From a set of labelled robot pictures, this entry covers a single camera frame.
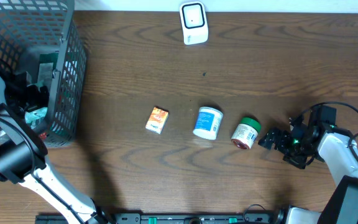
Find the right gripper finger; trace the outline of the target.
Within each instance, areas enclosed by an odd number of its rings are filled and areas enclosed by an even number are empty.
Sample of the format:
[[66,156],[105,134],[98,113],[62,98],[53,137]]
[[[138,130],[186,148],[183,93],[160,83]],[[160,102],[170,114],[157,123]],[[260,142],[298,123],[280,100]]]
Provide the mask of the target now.
[[277,139],[268,136],[265,136],[258,141],[258,145],[267,150],[271,150],[271,148],[275,147],[276,143],[278,143]]
[[279,140],[282,136],[282,130],[278,128],[271,128],[265,135],[266,140]]

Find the green lid Knorr jar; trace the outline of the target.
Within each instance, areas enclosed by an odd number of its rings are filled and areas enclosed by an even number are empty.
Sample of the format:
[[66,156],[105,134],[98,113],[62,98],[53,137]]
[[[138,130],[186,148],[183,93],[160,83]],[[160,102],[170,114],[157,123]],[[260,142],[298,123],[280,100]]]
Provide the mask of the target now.
[[240,149],[250,149],[260,130],[261,125],[257,120],[243,117],[231,137],[231,142]]

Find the teal white wipes packet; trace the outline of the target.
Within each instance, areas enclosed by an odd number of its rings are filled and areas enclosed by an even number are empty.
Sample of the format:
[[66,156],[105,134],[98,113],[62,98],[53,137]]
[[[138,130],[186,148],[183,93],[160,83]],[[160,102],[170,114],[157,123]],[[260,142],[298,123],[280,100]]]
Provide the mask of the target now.
[[25,122],[32,129],[36,128],[45,118],[47,107],[39,108],[31,112],[25,112]]

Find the white jar blue label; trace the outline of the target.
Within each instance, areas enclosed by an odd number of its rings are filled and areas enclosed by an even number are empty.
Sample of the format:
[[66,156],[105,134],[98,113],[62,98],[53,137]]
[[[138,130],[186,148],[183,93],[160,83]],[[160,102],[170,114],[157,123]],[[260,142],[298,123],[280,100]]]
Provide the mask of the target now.
[[221,111],[207,106],[200,107],[193,134],[203,139],[216,140],[222,119]]

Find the small orange box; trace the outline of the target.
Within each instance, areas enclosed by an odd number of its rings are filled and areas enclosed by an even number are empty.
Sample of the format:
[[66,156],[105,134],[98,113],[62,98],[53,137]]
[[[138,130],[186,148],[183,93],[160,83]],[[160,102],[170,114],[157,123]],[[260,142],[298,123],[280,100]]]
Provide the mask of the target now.
[[161,134],[163,127],[168,119],[169,112],[158,107],[154,107],[148,118],[145,128],[149,131]]

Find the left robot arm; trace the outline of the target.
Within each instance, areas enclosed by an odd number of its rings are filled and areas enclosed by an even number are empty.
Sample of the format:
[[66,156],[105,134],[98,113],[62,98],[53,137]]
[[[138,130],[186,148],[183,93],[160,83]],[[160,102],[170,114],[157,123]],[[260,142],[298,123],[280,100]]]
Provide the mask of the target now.
[[68,223],[114,223],[94,200],[55,170],[43,141],[11,110],[0,76],[0,181],[19,184],[38,194]]

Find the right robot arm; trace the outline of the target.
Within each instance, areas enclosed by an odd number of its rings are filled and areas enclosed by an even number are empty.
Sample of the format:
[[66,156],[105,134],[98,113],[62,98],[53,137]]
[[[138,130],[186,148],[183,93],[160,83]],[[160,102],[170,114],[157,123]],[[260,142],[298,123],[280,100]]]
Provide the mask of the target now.
[[258,144],[283,154],[283,160],[305,169],[314,159],[323,161],[336,189],[322,212],[289,208],[282,223],[357,223],[358,149],[355,136],[332,119],[292,121],[291,131],[270,129]]

